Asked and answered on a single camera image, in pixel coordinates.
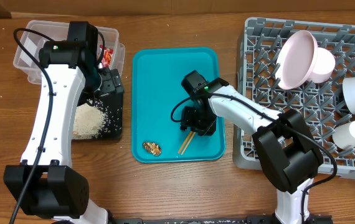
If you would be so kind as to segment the red snack wrapper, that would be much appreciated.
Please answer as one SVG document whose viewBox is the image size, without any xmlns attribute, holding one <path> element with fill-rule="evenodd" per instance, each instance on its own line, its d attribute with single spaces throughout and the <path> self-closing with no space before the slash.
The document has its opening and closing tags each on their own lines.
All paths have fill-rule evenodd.
<svg viewBox="0 0 355 224">
<path fill-rule="evenodd" d="M 99 68 L 109 67 L 111 65 L 111 60 L 113 57 L 114 50 L 111 48 L 108 48 L 108 47 L 104 47 L 103 45 L 100 45 L 98 55 L 101 54 L 102 50 L 104 50 L 104 53 L 103 53 L 103 58 L 102 58 L 102 61 L 99 65 Z"/>
</svg>

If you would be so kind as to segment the gold foil wrapper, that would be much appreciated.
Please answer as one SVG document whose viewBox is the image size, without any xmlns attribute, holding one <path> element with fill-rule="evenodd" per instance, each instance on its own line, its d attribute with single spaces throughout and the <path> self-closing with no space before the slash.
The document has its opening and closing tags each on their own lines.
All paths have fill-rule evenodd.
<svg viewBox="0 0 355 224">
<path fill-rule="evenodd" d="M 146 152 L 154 156 L 160 156 L 162 153 L 160 145 L 156 144 L 155 142 L 144 142 L 143 148 L 146 150 Z"/>
</svg>

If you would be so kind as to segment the large white plate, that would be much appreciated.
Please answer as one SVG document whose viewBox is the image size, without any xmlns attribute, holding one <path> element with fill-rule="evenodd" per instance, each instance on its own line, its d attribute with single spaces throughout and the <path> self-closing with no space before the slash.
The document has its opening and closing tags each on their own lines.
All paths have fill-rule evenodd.
<svg viewBox="0 0 355 224">
<path fill-rule="evenodd" d="M 280 80 L 281 89 L 297 88 L 308 79 L 315 67 L 317 48 L 316 39 L 306 30 L 288 38 L 277 58 L 279 68 L 275 77 Z"/>
</svg>

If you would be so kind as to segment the small white rice bowl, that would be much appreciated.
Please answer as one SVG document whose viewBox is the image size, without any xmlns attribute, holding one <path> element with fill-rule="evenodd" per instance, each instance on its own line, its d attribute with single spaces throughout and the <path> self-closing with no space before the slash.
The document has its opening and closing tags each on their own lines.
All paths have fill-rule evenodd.
<svg viewBox="0 0 355 224">
<path fill-rule="evenodd" d="M 318 47 L 317 58 L 310 80 L 315 83 L 327 81 L 335 68 L 336 61 L 334 55 L 327 49 Z"/>
</svg>

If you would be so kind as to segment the white cup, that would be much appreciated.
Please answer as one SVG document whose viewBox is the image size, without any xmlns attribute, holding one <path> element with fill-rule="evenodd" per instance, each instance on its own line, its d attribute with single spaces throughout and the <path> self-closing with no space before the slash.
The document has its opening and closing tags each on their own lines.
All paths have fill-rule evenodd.
<svg viewBox="0 0 355 224">
<path fill-rule="evenodd" d="M 332 135 L 335 145 L 340 149 L 355 147 L 355 121 L 338 126 Z"/>
</svg>

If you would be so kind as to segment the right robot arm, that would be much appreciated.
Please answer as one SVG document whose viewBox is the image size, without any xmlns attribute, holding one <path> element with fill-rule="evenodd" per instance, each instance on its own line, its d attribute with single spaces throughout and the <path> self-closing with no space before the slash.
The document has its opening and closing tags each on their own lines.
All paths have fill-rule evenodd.
<svg viewBox="0 0 355 224">
<path fill-rule="evenodd" d="M 317 223 L 308 211 L 308 189 L 323 162 L 321 151 L 300 112 L 279 112 L 244 97 L 227 81 L 208 82 L 197 71 L 187 74 L 182 87 L 193 101 L 185 106 L 181 130 L 211 136 L 218 117 L 251 135 L 261 168 L 277 189 L 273 223 Z"/>
</svg>

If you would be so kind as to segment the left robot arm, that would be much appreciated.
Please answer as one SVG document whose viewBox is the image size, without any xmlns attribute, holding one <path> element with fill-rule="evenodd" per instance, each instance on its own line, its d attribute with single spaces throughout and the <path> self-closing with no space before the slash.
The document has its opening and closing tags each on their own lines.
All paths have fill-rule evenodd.
<svg viewBox="0 0 355 224">
<path fill-rule="evenodd" d="M 72 141 L 121 138 L 125 48 L 118 31 L 87 21 L 31 21 L 13 37 L 15 66 L 41 89 L 20 162 L 4 170 L 14 211 L 54 223 L 113 223 L 73 169 Z"/>
</svg>

